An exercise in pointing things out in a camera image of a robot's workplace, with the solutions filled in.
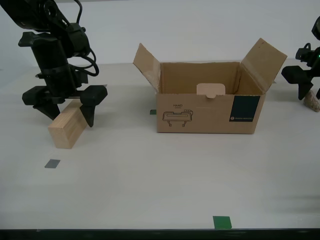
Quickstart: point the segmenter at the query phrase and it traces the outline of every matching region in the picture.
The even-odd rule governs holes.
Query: wooden block
[[[72,149],[87,127],[87,121],[80,107],[80,100],[73,100],[48,127],[57,149]]]

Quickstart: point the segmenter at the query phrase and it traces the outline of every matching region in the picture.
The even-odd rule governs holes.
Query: box flap
[[[199,83],[196,86],[196,94],[214,99],[217,95],[226,95],[226,87],[222,83]]]
[[[276,78],[287,55],[260,38],[241,62],[257,87],[265,94]]]
[[[133,64],[140,70],[143,76],[160,92],[160,62],[140,43],[136,51]]]

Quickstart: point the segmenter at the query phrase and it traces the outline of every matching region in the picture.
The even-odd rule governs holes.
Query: black cable
[[[93,61],[96,63],[97,62],[97,57],[96,57],[96,54],[95,52],[90,48],[90,52],[92,53],[93,55]],[[89,68],[92,68],[93,67],[93,64],[91,64],[90,66],[81,66],[79,68],[82,68],[82,69],[89,69]]]
[[[90,57],[88,57],[88,56],[84,56],[84,57],[82,57],[82,58],[85,59],[85,60],[87,60],[89,63],[92,64],[92,66],[94,67],[95,73],[90,72],[90,71],[87,71],[87,70],[85,70],[83,67],[80,67],[80,66],[71,65],[72,68],[74,68],[75,70],[78,70],[78,71],[80,71],[80,72],[83,72],[83,73],[85,73],[85,74],[88,74],[88,75],[90,75],[90,76],[92,76],[92,77],[98,76],[100,71],[99,71],[98,65],[94,62],[94,60],[92,60],[92,59],[91,59]]]
[[[79,0],[74,0],[78,5],[79,5],[79,13],[78,13],[78,17],[76,18],[76,23],[79,24],[80,22],[80,18],[81,18],[81,14],[82,14],[82,4]]]

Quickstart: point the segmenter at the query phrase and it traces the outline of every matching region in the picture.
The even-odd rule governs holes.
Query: cork piece
[[[320,112],[320,103],[315,93],[310,90],[304,97],[303,104],[315,112]]]

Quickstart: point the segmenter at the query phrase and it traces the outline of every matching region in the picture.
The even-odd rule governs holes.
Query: white table
[[[69,150],[21,100],[38,71],[0,89],[0,229],[320,227],[320,114],[281,75],[253,135],[157,133],[153,88],[132,64],[103,65],[90,83],[109,95]]]

